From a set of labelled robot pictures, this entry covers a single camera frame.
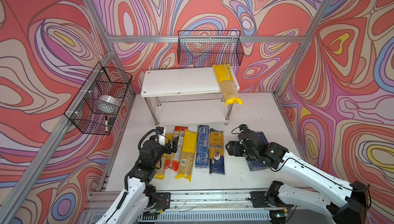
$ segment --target yellow package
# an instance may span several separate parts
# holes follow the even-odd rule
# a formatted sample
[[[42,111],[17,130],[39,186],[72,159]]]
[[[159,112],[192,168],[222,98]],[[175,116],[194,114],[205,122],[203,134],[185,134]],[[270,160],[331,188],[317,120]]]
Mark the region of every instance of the yellow package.
[[[183,147],[182,153],[180,155],[178,175],[175,177],[175,179],[187,178],[189,181],[191,181],[191,171],[193,169],[196,145],[197,132],[185,130],[185,138],[183,139]]]
[[[220,90],[223,94],[224,100],[226,100],[226,105],[231,103],[242,104],[234,79],[231,76],[229,65],[214,65],[213,67],[215,69],[216,78],[219,82]]]
[[[165,142],[166,143],[170,143],[170,141],[172,140],[172,133],[166,134],[165,135]],[[160,169],[156,169],[156,174],[154,176],[155,179],[164,179],[164,170],[165,170],[165,160],[167,159],[167,154],[164,154],[161,157],[160,162],[157,163],[156,167],[160,168]]]

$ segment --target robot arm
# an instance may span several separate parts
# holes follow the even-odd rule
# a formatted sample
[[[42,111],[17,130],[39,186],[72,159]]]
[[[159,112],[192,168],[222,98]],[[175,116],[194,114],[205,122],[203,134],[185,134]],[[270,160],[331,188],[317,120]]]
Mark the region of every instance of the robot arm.
[[[151,133],[155,133],[155,135],[150,136],[149,140],[141,147],[142,142]],[[156,127],[141,138],[138,143],[140,156],[134,167],[125,175],[125,188],[103,217],[96,222],[97,224],[133,223],[146,208],[153,207],[152,211],[158,211],[154,212],[157,215],[167,207],[164,200],[158,201],[156,199],[156,187],[149,183],[155,176],[156,165],[162,156],[176,153],[178,137],[174,138],[172,143],[165,144],[160,136],[165,138],[163,127]]]
[[[365,222],[370,207],[367,206],[369,185],[358,181],[349,183],[333,177],[301,160],[287,148],[277,143],[268,143],[265,137],[262,139],[248,129],[247,125],[240,125],[239,130],[239,141],[230,141],[226,145],[229,155],[264,163],[274,172],[284,171],[318,191],[306,191],[273,181],[265,193],[265,202],[268,205],[276,207],[293,204],[305,207],[329,216],[337,224]],[[145,138],[153,132],[155,135],[141,147]],[[165,144],[160,141],[160,135],[164,136],[164,128],[157,127],[141,138],[138,144],[140,156],[125,176],[125,188],[97,224],[132,223],[145,208],[151,207],[148,215],[158,215],[167,207],[164,201],[158,201],[156,188],[149,183],[156,173],[156,165],[161,157],[165,153],[177,151],[178,138],[173,139],[171,147],[170,142]]]
[[[270,167],[274,172],[283,171],[313,187],[311,192],[274,181],[266,192],[271,206],[293,204],[329,216],[337,224],[363,224],[367,215],[367,191],[361,182],[349,183],[301,160],[287,148],[268,143],[247,125],[239,126],[239,142],[226,145],[229,155],[243,156]]]

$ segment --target metal leg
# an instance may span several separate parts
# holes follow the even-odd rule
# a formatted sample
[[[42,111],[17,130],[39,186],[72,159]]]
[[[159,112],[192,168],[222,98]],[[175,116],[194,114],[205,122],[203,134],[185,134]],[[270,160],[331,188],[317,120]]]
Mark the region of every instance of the metal leg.
[[[149,98],[144,98],[146,104],[148,105],[150,114],[152,115],[153,121],[155,122],[155,125],[159,125],[159,121],[157,120],[156,114],[155,114],[155,110],[153,109],[152,103],[150,102]]]
[[[230,120],[230,114],[231,114],[231,110],[233,109],[233,104],[229,104],[229,107],[227,108],[227,115],[226,115],[226,121]]]
[[[158,98],[158,97],[155,97],[155,99],[156,99],[157,106],[160,107],[160,106],[161,106],[161,103],[160,103],[159,98]]]

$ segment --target black wire basket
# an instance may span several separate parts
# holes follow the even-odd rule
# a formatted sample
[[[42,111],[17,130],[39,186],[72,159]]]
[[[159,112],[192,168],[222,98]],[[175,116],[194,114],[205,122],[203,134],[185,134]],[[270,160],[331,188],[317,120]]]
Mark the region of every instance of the black wire basket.
[[[82,101],[69,118],[81,133],[109,135],[130,87],[132,75],[101,67]]]
[[[239,30],[178,31],[178,64],[195,68],[241,65],[244,49]]]

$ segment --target colorful swirl pattern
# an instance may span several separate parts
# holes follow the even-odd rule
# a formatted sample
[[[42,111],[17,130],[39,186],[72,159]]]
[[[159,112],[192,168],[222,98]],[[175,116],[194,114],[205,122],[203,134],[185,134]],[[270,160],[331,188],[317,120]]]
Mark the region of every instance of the colorful swirl pattern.
[[[0,0],[0,203],[105,54],[82,0]],[[110,136],[70,129],[13,223],[78,221],[130,101]]]
[[[82,0],[24,1],[0,0],[0,109],[7,118],[0,121],[0,202],[106,53]],[[114,35],[239,29],[242,35],[297,36],[304,35],[321,1],[95,3],[107,30]],[[393,98],[392,7],[393,0],[335,0],[304,55],[309,64],[297,67],[281,96],[294,133],[311,162],[348,179],[369,180],[365,172],[375,173],[378,177],[370,180],[374,199],[392,192],[392,168],[386,159],[392,155],[393,118],[382,111]],[[118,43],[114,47],[125,69],[134,76],[136,92],[141,90],[146,70],[191,67],[177,64],[177,44]],[[234,68],[241,88],[272,91],[297,45],[244,43],[243,47],[242,65]],[[304,77],[297,75],[301,68],[306,72]],[[80,134],[76,129],[67,133],[14,218],[15,223],[78,221],[87,197],[99,186],[130,101],[126,97],[110,136]],[[367,124],[362,128],[367,136],[352,133],[352,129],[337,133],[352,127],[346,121]],[[337,158],[345,162],[342,167]],[[357,162],[357,167],[350,167],[348,162]],[[390,197],[374,201],[369,221],[388,223],[392,209]]]
[[[178,30],[231,30],[242,35],[303,35],[322,0],[94,0],[113,35],[177,35]],[[273,91],[296,44],[245,43],[235,69],[241,89]],[[139,93],[151,69],[189,68],[177,63],[177,44],[118,43],[124,67]]]
[[[371,184],[366,223],[394,223],[394,0],[334,0],[280,99],[316,167]]]

